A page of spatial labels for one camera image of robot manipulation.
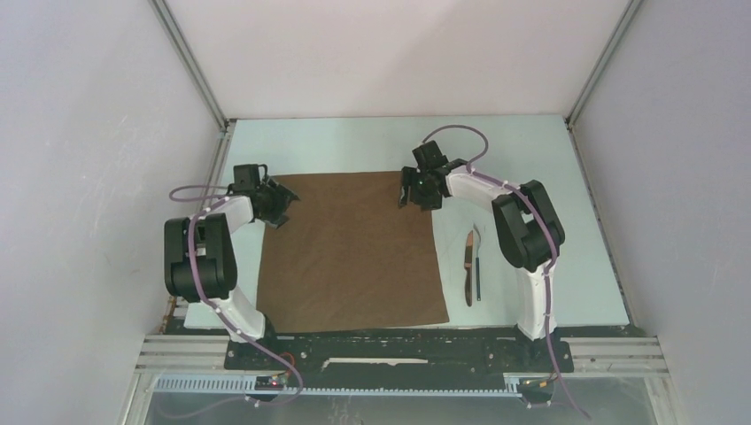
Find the brown cloth napkin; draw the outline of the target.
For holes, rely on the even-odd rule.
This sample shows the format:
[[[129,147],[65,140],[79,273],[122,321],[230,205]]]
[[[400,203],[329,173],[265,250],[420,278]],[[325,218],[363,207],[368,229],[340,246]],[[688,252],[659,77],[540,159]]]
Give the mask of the brown cloth napkin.
[[[399,207],[397,171],[288,174],[298,196],[265,232],[257,307],[279,332],[448,322],[432,217]]]

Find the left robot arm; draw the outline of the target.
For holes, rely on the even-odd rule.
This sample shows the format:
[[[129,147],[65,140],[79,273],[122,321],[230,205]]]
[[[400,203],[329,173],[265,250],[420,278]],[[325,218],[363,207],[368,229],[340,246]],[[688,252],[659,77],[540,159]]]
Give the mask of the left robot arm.
[[[232,242],[238,229],[259,220],[279,228],[289,217],[298,194],[273,178],[231,184],[223,194],[203,197],[210,205],[163,227],[164,272],[168,293],[190,304],[209,307],[230,339],[248,343],[246,358],[258,368],[270,368],[280,357],[280,345],[268,335],[272,327],[238,288],[239,272]]]

